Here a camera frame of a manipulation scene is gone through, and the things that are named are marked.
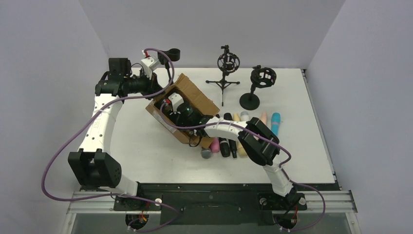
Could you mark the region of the brown cardboard box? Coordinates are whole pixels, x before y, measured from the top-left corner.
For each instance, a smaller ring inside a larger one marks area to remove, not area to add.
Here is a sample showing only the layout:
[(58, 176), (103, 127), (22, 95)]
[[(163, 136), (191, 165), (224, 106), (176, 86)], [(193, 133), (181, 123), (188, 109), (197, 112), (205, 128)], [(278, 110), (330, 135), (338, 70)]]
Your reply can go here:
[(216, 106), (189, 77), (181, 74), (178, 80), (166, 89), (164, 94), (155, 97), (148, 106), (146, 106), (147, 112), (162, 124), (180, 143), (188, 144), (192, 147), (209, 147), (214, 139), (210, 138), (207, 134), (206, 136), (187, 136), (184, 134), (183, 129), (174, 128), (175, 124), (168, 118), (166, 110), (166, 99), (172, 93), (180, 94), (185, 101), (185, 103), (179, 107), (180, 112), (184, 110), (197, 110), (205, 115), (205, 124), (209, 118), (214, 117), (220, 111), (218, 106)]

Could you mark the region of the clip mic stand round base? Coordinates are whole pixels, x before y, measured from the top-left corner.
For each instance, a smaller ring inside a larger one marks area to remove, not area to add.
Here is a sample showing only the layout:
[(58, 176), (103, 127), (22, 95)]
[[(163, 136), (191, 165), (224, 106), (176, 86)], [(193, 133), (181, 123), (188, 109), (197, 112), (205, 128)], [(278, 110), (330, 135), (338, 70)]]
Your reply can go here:
[(177, 48), (171, 48), (167, 51), (162, 51), (161, 53), (158, 52), (157, 56), (161, 65), (164, 65), (169, 79), (171, 79), (170, 62), (176, 62), (180, 59), (181, 50)]

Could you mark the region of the red glitter microphone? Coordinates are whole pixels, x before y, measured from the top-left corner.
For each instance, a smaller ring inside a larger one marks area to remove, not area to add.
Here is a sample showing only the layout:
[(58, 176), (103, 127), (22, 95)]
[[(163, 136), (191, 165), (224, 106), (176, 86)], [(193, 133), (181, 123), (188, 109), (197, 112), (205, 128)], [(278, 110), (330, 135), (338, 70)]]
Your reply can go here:
[(209, 159), (212, 157), (212, 151), (210, 148), (201, 148), (201, 157), (204, 159)]

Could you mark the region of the white microphone grey head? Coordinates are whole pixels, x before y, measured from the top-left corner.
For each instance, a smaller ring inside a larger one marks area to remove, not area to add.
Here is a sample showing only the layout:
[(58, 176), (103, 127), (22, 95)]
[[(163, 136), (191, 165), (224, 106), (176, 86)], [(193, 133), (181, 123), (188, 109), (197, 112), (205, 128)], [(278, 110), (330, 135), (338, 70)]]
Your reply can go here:
[(247, 111), (242, 111), (240, 113), (240, 120), (241, 121), (249, 121), (250, 120), (250, 115)]

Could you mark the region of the cream white microphone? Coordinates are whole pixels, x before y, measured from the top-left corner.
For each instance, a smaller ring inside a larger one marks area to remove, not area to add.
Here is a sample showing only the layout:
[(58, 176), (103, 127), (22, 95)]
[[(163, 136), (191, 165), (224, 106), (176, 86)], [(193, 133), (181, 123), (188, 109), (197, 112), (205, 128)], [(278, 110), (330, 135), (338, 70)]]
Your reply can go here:
[[(240, 121), (240, 117), (237, 113), (233, 114), (234, 121)], [(240, 142), (237, 142), (237, 153), (239, 157), (247, 157), (246, 151)]]

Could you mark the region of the peach pink microphone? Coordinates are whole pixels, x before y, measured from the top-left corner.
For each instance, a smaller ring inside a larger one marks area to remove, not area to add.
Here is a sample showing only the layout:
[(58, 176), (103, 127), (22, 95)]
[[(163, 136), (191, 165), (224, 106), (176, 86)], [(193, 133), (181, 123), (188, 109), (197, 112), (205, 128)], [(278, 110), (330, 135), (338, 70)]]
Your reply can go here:
[(267, 112), (262, 112), (260, 116), (261, 122), (266, 126), (268, 122)]

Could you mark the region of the shock mount stand round base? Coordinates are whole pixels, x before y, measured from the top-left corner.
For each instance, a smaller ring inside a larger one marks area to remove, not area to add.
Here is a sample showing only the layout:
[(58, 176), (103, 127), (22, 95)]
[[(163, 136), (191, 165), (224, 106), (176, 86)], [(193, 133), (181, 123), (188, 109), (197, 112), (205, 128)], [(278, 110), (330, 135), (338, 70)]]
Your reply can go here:
[(273, 69), (261, 65), (254, 66), (250, 75), (250, 92), (243, 94), (239, 99), (241, 107), (245, 110), (256, 110), (260, 105), (260, 99), (254, 94), (255, 90), (273, 86), (276, 79), (277, 74)]

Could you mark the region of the teal microphone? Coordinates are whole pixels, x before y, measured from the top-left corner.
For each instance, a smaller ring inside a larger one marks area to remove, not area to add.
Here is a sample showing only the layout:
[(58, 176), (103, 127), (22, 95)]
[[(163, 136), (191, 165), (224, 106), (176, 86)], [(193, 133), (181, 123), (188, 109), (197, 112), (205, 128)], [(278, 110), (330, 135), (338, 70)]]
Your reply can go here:
[(281, 123), (281, 115), (280, 113), (273, 113), (271, 116), (271, 131), (275, 134), (278, 135), (279, 133), (279, 127)]

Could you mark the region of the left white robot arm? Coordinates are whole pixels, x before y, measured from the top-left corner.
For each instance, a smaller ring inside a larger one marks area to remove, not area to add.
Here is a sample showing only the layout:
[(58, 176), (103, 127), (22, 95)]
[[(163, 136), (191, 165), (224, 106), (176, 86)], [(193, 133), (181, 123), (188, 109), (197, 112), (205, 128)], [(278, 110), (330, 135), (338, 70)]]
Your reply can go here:
[(110, 153), (111, 139), (125, 97), (136, 93), (149, 96), (162, 89), (154, 73), (160, 62), (146, 56), (140, 61), (138, 75), (132, 73), (128, 58), (110, 58), (108, 64), (108, 71), (95, 86), (95, 118), (87, 127), (79, 149), (69, 153), (68, 162), (80, 185), (136, 196), (138, 182), (122, 174), (121, 165)]

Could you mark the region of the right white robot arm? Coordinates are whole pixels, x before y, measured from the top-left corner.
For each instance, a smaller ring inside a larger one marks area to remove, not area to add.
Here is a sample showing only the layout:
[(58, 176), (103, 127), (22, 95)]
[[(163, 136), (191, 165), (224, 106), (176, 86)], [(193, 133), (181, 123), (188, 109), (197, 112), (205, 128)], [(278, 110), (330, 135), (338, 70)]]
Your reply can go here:
[(296, 192), (294, 182), (283, 168), (292, 155), (260, 119), (233, 121), (193, 111), (189, 115), (178, 112), (175, 122), (166, 117), (162, 120), (177, 130), (193, 130), (199, 137), (220, 137), (240, 143), (249, 159), (263, 167), (275, 194), (287, 197)]

